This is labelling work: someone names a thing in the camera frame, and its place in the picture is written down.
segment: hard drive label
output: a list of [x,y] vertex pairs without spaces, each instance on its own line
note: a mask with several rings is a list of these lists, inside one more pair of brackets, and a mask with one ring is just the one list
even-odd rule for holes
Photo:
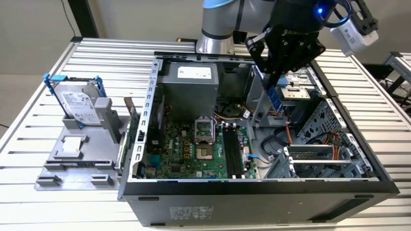
[[77,121],[85,125],[100,125],[100,119],[89,96],[82,92],[62,91],[64,103]]

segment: ram slot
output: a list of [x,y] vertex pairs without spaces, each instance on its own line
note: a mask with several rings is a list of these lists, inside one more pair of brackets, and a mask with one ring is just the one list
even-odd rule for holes
[[240,156],[240,146],[235,128],[223,129],[224,153],[228,176],[240,177],[243,174],[243,164]]

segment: white wall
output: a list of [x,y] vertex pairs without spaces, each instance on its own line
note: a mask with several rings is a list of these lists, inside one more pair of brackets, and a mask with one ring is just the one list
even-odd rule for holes
[[88,0],[100,37],[174,41],[201,33],[203,0]]
[[70,37],[60,0],[0,0],[0,74],[48,72]]
[[[88,1],[102,38],[174,41],[200,35],[203,0]],[[380,39],[357,57],[380,63],[389,51],[411,52],[411,1],[365,2],[379,19]],[[68,4],[66,10],[78,35]],[[70,37],[60,0],[0,0],[0,74],[46,72]],[[321,31],[320,41],[337,48],[329,32]]]
[[[411,1],[365,0],[379,19],[377,43],[356,57],[365,63],[381,63],[391,51],[411,52]],[[196,39],[201,30],[203,0],[89,0],[98,33],[112,39],[174,41]],[[320,41],[337,49],[324,29]]]

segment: green circuit board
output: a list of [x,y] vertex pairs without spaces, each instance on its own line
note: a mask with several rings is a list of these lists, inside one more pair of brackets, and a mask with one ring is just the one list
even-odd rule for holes
[[[164,148],[160,154],[161,164],[154,170],[156,179],[227,179],[221,126],[216,127],[212,145],[195,144],[193,133],[193,124],[166,124]],[[237,129],[237,136],[239,139],[247,138],[244,128]],[[252,161],[249,164],[249,171],[244,173],[244,176],[255,178]]]

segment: sticker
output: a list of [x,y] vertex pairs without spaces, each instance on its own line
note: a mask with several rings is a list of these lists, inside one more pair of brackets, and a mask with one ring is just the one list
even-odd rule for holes
[[89,96],[82,92],[62,91],[64,103],[72,116],[85,125],[101,125]]
[[177,78],[211,79],[211,67],[181,66],[179,67]]
[[169,207],[169,214],[173,220],[211,219],[213,206],[173,206]]
[[269,125],[284,125],[285,123],[285,118],[281,116],[267,116],[268,124]]
[[245,119],[248,119],[248,117],[249,117],[249,111],[248,111],[247,109],[245,109],[245,111],[244,111],[243,117],[244,117]]

